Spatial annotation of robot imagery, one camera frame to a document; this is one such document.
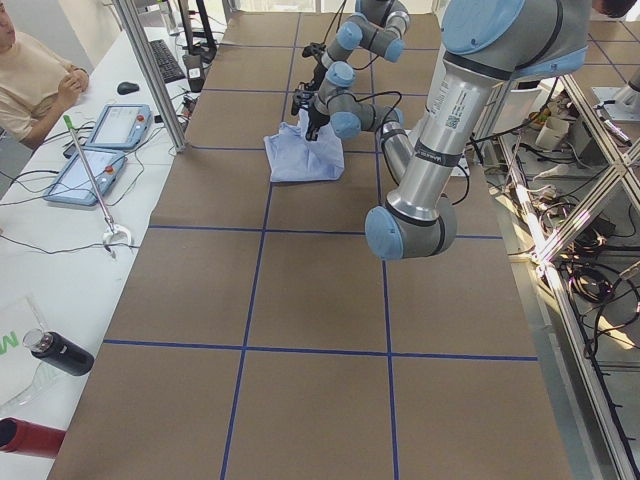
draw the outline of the label sticker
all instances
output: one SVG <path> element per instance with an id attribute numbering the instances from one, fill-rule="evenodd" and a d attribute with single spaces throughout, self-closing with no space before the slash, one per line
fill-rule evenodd
<path id="1" fill-rule="evenodd" d="M 446 80 L 442 81 L 431 115 L 438 125 L 457 132 L 467 128 L 471 113 L 476 106 L 480 94 L 461 86 L 451 87 Z"/>
<path id="2" fill-rule="evenodd" d="M 452 155 L 450 153 L 442 153 L 431 150 L 429 147 L 424 145 L 420 140 L 416 143 L 415 147 L 416 157 L 421 158 L 422 160 L 426 160 L 427 162 L 436 163 L 438 165 L 442 165 L 443 167 L 455 167 L 460 161 L 460 155 Z"/>

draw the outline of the wall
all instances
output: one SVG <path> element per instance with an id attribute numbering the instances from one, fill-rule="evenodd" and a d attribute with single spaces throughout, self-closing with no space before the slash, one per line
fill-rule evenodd
<path id="1" fill-rule="evenodd" d="M 120 29 L 101 0 L 58 0 L 91 63 L 97 65 Z"/>
<path id="2" fill-rule="evenodd" d="M 58 0 L 4 0 L 16 29 L 36 37 L 75 65 L 93 70 L 93 64 Z"/>
<path id="3" fill-rule="evenodd" d="M 18 30 L 88 72 L 120 33 L 101 0 L 4 0 Z"/>

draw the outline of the cup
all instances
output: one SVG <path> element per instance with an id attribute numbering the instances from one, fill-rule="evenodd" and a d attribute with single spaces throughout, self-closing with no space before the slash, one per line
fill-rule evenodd
<path id="1" fill-rule="evenodd" d="M 560 146 L 569 132 L 570 123 L 561 118 L 549 117 L 542 126 L 536 145 L 542 150 L 554 150 Z"/>
<path id="2" fill-rule="evenodd" d="M 55 458 L 66 432 L 16 418 L 0 420 L 0 452 Z"/>

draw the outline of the white desk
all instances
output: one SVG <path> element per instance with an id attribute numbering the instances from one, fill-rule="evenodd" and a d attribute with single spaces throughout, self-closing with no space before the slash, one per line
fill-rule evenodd
<path id="1" fill-rule="evenodd" d="M 172 50 L 180 50 L 179 47 L 174 49 L 174 38 L 168 38 L 164 28 L 149 28 L 147 36 L 149 39 L 164 38 Z M 138 83 L 140 91 L 118 95 L 116 87 L 121 81 Z M 167 89 L 169 96 L 174 97 L 188 90 L 188 84 L 186 80 L 172 82 Z M 174 104 L 180 102 L 181 97 L 176 98 Z M 154 114 L 158 113 L 124 32 L 92 73 L 89 90 L 68 114 L 74 125 L 79 126 L 96 120 L 106 103 L 146 103 Z M 152 125 L 150 129 L 153 131 L 158 127 Z M 64 131 L 66 128 L 61 121 L 51 135 Z M 62 168 L 66 162 L 62 147 L 69 140 L 69 136 L 65 136 L 42 146 L 24 171 Z M 149 215 L 169 174 L 173 153 L 169 135 L 163 129 L 138 152 L 145 171 L 133 190 L 120 203 L 110 207 L 115 221 L 132 231 L 136 245 L 140 245 L 145 235 Z M 121 177 L 105 197 L 107 203 L 119 198 L 140 170 L 133 155 L 129 155 Z M 40 189 L 49 185 L 52 178 L 35 174 L 21 180 L 32 189 Z M 20 202 L 35 196 L 14 185 L 0 203 Z M 7 237 L 47 250 L 100 243 L 106 230 L 98 206 L 73 209 L 52 206 L 42 199 L 0 207 L 0 226 Z M 102 248 L 45 255 L 0 239 L 0 306 L 31 295 L 51 329 L 96 354 L 136 256 L 136 250 L 126 247 L 119 247 L 116 252 L 115 260 Z M 66 429 L 86 379 L 87 376 L 64 375 L 34 400 L 15 407 L 7 415 Z M 0 453 L 0 480 L 42 480 L 52 464 L 48 459 Z"/>

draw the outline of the computer mouse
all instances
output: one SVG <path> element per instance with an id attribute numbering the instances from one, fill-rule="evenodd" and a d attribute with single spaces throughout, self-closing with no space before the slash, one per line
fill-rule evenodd
<path id="1" fill-rule="evenodd" d="M 140 85 L 132 82 L 122 82 L 118 85 L 118 93 L 120 95 L 127 95 L 129 93 L 137 92 L 140 90 Z"/>

